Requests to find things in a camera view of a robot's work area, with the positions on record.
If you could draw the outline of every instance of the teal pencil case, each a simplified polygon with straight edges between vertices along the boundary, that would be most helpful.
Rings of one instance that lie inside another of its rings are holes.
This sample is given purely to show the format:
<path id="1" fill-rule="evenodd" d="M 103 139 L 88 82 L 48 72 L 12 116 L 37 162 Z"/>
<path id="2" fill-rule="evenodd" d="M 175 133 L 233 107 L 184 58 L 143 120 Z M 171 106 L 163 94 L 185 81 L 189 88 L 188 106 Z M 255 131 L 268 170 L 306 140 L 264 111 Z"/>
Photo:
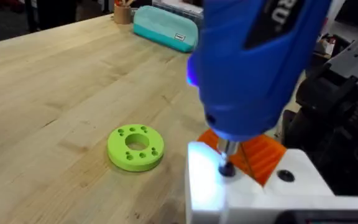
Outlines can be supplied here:
<path id="1" fill-rule="evenodd" d="M 193 21 L 152 6 L 136 11 L 134 32 L 181 52 L 193 51 L 198 41 L 198 28 Z"/>

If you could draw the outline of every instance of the green 3d printed part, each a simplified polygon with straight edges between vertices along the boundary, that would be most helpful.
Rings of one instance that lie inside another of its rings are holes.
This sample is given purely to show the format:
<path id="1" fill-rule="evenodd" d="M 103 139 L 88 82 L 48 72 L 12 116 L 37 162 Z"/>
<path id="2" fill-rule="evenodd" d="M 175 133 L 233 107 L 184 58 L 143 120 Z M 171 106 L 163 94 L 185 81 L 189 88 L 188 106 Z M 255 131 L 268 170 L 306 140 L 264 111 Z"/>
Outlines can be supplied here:
<path id="1" fill-rule="evenodd" d="M 107 147 L 110 160 L 132 172 L 153 169 L 164 153 L 161 135 L 141 124 L 128 124 L 115 129 L 109 136 Z"/>

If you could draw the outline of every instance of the white object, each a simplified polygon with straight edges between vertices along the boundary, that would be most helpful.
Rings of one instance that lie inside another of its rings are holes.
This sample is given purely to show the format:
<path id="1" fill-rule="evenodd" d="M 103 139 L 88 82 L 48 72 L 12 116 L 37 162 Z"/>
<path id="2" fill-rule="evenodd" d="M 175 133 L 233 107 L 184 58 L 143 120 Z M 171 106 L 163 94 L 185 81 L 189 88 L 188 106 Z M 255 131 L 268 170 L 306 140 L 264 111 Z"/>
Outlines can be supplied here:
<path id="1" fill-rule="evenodd" d="M 291 209 L 358 210 L 358 197 L 333 195 L 307 155 L 289 149 L 265 186 L 236 170 L 234 177 L 218 171 L 220 155 L 202 142 L 188 145 L 186 169 L 186 222 L 274 223 Z M 289 170 L 294 182 L 284 182 L 278 170 Z"/>

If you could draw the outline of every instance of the wood grain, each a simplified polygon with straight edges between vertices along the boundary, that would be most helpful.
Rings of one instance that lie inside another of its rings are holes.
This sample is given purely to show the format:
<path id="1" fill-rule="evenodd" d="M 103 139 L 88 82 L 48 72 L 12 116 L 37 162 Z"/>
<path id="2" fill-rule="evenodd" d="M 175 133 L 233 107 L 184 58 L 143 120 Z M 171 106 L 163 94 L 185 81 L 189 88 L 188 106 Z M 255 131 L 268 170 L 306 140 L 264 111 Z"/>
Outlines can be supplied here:
<path id="1" fill-rule="evenodd" d="M 186 146 L 207 129 L 187 58 L 110 16 L 0 42 L 0 223 L 184 223 Z M 152 171 L 108 160 L 131 123 L 164 138 Z"/>

